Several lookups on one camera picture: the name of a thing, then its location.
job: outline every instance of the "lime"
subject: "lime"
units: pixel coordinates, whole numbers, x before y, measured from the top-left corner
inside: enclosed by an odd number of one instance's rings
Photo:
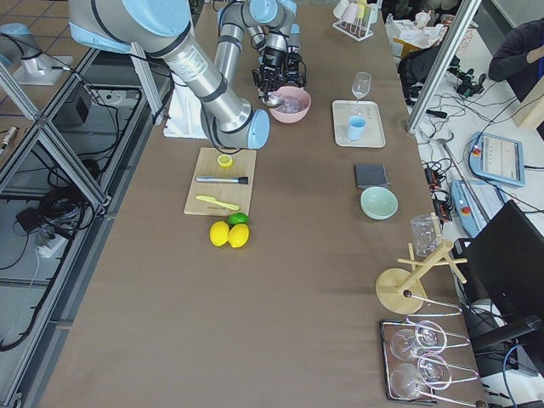
[[[249,227],[247,224],[237,224],[230,229],[229,244],[233,248],[240,248],[246,245],[249,240]]]
[[[235,212],[234,214],[229,215],[227,222],[230,225],[247,224],[249,222],[249,217],[243,212]]]
[[[223,246],[229,240],[229,225],[224,221],[213,223],[210,228],[210,241],[216,247]]]

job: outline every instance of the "white cup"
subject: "white cup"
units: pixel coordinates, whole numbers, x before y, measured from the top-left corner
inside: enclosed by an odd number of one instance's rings
[[[346,11],[346,8],[349,6],[349,0],[340,0],[338,4],[332,10],[332,13],[337,19],[342,18],[342,14]]]
[[[348,120],[348,139],[359,140],[366,127],[366,119],[362,116],[350,116]]]
[[[357,19],[358,13],[359,6],[357,5],[357,3],[350,3],[342,13],[342,21],[345,21],[348,24],[353,24]]]

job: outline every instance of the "yellow knife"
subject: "yellow knife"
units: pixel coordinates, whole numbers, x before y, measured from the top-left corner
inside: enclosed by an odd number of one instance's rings
[[[219,201],[217,198],[211,197],[209,195],[197,195],[196,199],[200,201],[211,202],[212,204],[216,204],[218,206],[225,207],[233,211],[240,210],[240,206],[236,204],[230,204],[229,202],[222,202],[222,201]]]

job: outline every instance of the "white tray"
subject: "white tray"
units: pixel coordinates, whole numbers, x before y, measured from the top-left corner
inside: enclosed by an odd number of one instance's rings
[[[355,107],[366,119],[366,127],[359,140],[350,140],[348,139],[348,119],[353,115],[350,112],[351,109]],[[335,100],[332,102],[332,120],[334,121],[334,141],[339,146],[372,148],[385,146],[382,119],[375,102]]]

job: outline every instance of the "plastic cup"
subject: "plastic cup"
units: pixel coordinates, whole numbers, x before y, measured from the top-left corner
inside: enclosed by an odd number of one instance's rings
[[[362,116],[350,116],[348,120],[348,139],[359,140],[366,127],[366,119]]]
[[[357,18],[364,19],[366,13],[366,6],[364,4],[357,4],[359,10],[357,10]]]
[[[332,10],[332,13],[337,19],[342,18],[342,14],[346,11],[346,8],[349,6],[349,0],[340,0],[336,7]]]
[[[413,245],[418,257],[430,255],[439,245],[434,224],[436,216],[431,214],[418,215],[410,220]]]
[[[342,21],[353,24],[359,13],[359,6],[356,3],[350,3],[342,14]]]

